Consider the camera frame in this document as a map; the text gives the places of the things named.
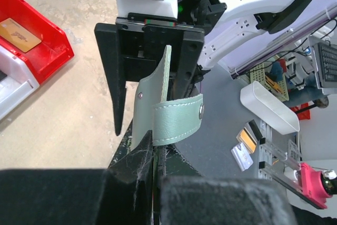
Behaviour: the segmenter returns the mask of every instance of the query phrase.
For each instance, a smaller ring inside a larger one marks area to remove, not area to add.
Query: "white plastic tray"
[[[254,81],[241,89],[241,103],[280,134],[299,132],[297,115],[271,94],[262,84]]]
[[[38,87],[27,65],[10,51],[0,46],[0,70],[7,77],[0,81],[0,120]]]

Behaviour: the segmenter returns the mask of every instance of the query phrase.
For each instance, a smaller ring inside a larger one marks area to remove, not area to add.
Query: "bolt hole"
[[[195,43],[190,44],[190,50],[195,51],[198,48],[198,46]]]
[[[191,79],[191,76],[192,76],[192,73],[191,73],[191,72],[187,71],[187,72],[185,73],[185,79],[186,79],[186,80],[190,80],[190,79]]]

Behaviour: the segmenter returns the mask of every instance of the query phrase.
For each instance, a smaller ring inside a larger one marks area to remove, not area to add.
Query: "green leather strap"
[[[148,130],[153,130],[153,145],[166,145],[190,136],[200,127],[201,94],[166,101],[171,51],[171,46],[166,46],[156,70],[139,82],[134,102],[131,150],[138,146]]]

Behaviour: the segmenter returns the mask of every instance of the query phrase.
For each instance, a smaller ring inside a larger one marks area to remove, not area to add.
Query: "concrete floor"
[[[114,23],[116,2],[26,1],[66,31],[75,57],[0,122],[0,169],[107,167],[121,137],[114,134],[93,30],[98,22]],[[136,84],[127,88],[123,131],[132,118]]]

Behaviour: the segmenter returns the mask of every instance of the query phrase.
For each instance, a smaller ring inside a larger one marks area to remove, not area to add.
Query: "gold card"
[[[41,40],[11,18],[0,22],[0,36],[26,53]]]

